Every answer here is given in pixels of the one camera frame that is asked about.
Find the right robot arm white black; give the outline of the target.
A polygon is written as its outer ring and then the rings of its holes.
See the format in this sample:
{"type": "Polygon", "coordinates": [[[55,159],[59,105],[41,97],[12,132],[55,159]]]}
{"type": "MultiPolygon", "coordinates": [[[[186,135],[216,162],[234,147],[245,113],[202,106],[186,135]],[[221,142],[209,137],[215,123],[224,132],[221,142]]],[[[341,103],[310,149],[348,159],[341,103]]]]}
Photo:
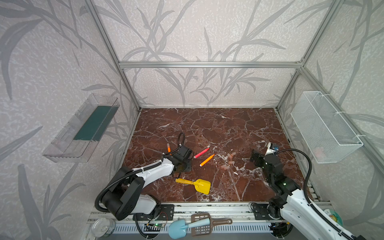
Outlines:
{"type": "Polygon", "coordinates": [[[308,195],[308,181],[312,173],[312,162],[308,155],[297,149],[279,150],[272,146],[263,155],[252,150],[250,162],[261,168],[275,197],[269,200],[268,215],[274,220],[283,219],[292,224],[309,240],[364,240],[361,235],[354,236],[327,215],[308,195]],[[309,169],[301,188],[294,180],[287,177],[279,154],[296,152],[303,155],[309,169]]]}

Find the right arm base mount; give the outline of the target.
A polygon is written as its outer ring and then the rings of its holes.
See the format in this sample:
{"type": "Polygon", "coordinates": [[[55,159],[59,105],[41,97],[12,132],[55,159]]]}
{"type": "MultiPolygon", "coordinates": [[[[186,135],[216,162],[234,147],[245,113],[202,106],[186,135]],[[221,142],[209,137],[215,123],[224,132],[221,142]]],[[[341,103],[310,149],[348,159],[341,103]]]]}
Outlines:
{"type": "Polygon", "coordinates": [[[254,214],[255,220],[285,222],[279,213],[270,213],[270,205],[268,203],[251,203],[251,212],[254,214]]]}

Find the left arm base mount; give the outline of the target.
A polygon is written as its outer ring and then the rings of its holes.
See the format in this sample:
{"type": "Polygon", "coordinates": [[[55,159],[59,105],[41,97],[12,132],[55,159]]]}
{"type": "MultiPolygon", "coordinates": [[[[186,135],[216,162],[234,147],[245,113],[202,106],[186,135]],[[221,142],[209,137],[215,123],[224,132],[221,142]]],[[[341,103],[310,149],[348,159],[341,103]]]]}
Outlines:
{"type": "Polygon", "coordinates": [[[135,214],[133,219],[135,220],[137,218],[138,221],[171,221],[173,220],[174,213],[175,205],[161,204],[156,206],[150,214],[135,214]]]}

